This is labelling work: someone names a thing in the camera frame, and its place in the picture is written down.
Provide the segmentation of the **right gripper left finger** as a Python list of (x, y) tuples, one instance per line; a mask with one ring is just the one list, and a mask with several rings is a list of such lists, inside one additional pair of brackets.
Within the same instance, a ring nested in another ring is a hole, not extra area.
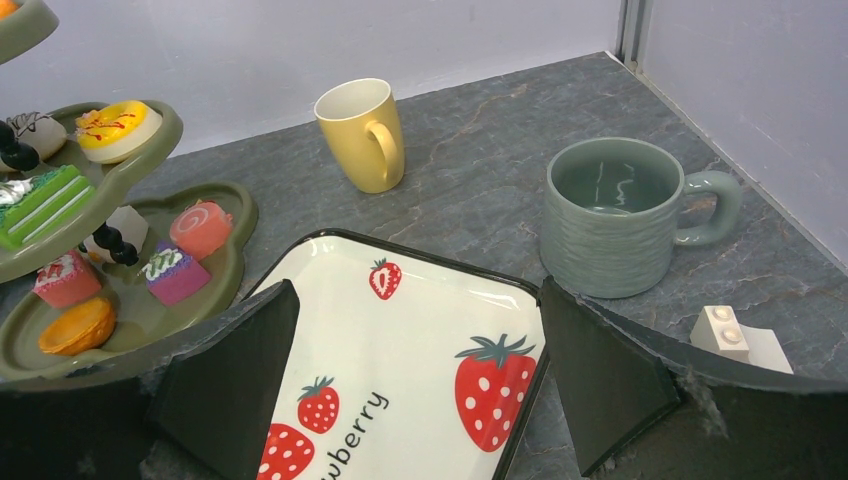
[(293, 345), (293, 284), (56, 379), (1, 387), (5, 479), (252, 479)]

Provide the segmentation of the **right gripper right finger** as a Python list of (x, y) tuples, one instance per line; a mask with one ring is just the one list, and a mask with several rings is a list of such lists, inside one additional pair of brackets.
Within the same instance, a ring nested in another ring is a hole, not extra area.
[(846, 477), (845, 383), (707, 352), (577, 298), (552, 278), (539, 306), (585, 477)]

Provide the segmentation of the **purple cake slice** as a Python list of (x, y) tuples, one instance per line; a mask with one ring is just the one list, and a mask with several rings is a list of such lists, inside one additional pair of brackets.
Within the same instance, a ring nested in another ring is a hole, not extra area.
[(211, 280), (211, 274), (193, 256), (165, 241), (157, 243), (140, 274), (150, 293), (165, 306), (187, 299)]

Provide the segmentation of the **orange macaron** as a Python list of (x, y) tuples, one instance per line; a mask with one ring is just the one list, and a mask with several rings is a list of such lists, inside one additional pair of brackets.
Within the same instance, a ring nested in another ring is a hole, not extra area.
[(112, 335), (116, 309), (111, 301), (95, 297), (62, 313), (39, 336), (39, 349), (46, 354), (73, 356), (98, 348)]

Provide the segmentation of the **pink swirl roll cake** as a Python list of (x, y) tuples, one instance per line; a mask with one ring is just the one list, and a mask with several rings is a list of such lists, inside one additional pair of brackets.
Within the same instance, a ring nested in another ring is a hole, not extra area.
[(232, 229), (231, 214), (213, 201), (202, 201), (188, 207), (172, 222), (169, 237), (200, 261), (223, 246)]

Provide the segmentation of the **red strawberry cake slice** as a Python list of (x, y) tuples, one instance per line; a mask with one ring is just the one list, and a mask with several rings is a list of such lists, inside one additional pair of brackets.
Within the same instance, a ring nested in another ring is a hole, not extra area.
[(49, 306), (63, 309), (94, 296), (101, 289), (90, 263), (71, 250), (38, 270), (32, 291)]

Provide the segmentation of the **green triangular cake slice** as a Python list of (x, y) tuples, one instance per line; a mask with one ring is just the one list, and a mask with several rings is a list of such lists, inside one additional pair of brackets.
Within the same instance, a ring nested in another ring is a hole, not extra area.
[(1, 247), (16, 251), (77, 212), (96, 193), (73, 165), (1, 183)]

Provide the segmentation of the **yellow glazed donut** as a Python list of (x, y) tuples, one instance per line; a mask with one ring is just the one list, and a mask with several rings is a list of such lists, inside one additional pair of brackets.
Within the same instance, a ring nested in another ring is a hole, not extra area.
[(75, 136), (89, 161), (114, 164), (150, 140), (162, 123), (162, 115), (146, 103), (128, 100), (83, 113), (75, 119)]

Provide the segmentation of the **white chocolate drizzle donut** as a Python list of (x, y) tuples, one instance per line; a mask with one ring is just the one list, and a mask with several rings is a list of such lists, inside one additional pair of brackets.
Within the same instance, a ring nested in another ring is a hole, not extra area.
[(40, 112), (9, 117), (1, 122), (1, 172), (31, 171), (66, 142), (65, 128)]

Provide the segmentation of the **small orange pastry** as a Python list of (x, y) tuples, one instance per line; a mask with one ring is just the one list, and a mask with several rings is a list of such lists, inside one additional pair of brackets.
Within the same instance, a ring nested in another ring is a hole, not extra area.
[(19, 9), (14, 0), (0, 0), (0, 19), (5, 19)]

